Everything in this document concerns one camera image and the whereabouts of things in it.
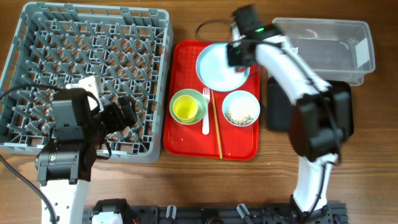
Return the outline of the light blue bowl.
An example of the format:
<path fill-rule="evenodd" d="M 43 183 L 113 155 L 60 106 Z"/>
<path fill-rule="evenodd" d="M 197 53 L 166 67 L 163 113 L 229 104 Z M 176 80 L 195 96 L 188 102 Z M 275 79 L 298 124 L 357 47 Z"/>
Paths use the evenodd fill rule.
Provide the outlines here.
<path fill-rule="evenodd" d="M 257 121 L 261 111 L 259 100 L 252 93 L 244 90 L 233 91 L 224 98 L 222 104 L 223 115 L 225 114 L 227 108 L 231 110 L 239 109 L 240 112 L 243 112 L 244 114 L 249 114 L 254 119 L 254 121 L 245 126 L 237 126 L 231 123 L 232 125 L 237 127 L 246 127 L 254 124 L 254 122 Z"/>

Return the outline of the green bowl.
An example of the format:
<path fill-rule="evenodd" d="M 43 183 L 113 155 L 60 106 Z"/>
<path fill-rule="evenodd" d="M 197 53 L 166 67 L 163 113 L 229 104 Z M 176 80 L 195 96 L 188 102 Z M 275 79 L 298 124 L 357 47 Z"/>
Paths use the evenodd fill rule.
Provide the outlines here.
<path fill-rule="evenodd" d="M 174 96 L 171 98 L 170 103 L 169 103 L 169 111 L 170 111 L 172 117 L 174 118 L 174 120 L 176 120 L 177 122 L 181 123 L 177 119 L 177 117 L 175 116 L 172 108 L 173 108 L 174 101 L 179 96 L 182 96 L 182 95 L 192 96 L 192 97 L 194 97 L 194 99 L 196 99 L 196 101 L 198 103 L 198 113 L 196 115 L 196 118 L 193 120 L 192 123 L 188 123 L 187 125 L 195 124 L 195 123 L 201 121 L 203 119 L 204 115 L 205 115 L 206 109 L 208 109 L 208 106 L 206 105 L 206 100 L 203 97 L 203 95 L 199 91 L 194 90 L 194 89 L 183 89 L 183 90 L 180 90 L 180 91 L 176 92 L 176 94 L 174 94 Z"/>

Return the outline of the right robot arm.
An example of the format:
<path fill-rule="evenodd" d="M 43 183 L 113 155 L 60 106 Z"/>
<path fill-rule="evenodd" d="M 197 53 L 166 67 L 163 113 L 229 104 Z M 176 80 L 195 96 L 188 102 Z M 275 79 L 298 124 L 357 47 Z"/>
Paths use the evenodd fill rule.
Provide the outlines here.
<path fill-rule="evenodd" d="M 231 25 L 230 66 L 266 68 L 293 106 L 289 139 L 299 156 L 292 206 L 303 221 L 323 211 L 333 166 L 350 136 L 351 99 L 334 89 L 292 51 L 289 38 L 273 24 Z"/>

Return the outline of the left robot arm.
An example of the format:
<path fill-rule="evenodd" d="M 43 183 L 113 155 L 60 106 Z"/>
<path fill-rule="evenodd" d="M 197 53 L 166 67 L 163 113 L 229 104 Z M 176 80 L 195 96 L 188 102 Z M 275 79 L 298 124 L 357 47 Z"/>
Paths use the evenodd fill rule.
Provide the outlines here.
<path fill-rule="evenodd" d="M 35 166 L 44 194 L 42 223 L 81 223 L 91 181 L 91 168 L 99 159 L 97 148 L 106 136 L 137 122 L 135 102 L 121 96 L 117 102 L 91 109 L 91 92 L 61 89 L 52 100 L 55 127 L 52 139 L 37 155 Z"/>

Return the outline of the yellow cup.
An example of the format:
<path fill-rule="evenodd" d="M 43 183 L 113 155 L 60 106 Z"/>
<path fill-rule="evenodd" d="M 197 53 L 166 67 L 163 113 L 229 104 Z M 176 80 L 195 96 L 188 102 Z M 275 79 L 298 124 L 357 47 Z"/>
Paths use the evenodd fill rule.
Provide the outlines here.
<path fill-rule="evenodd" d="M 198 113 L 198 103 L 189 95 L 179 96 L 173 103 L 173 112 L 177 119 L 184 124 L 192 123 Z"/>

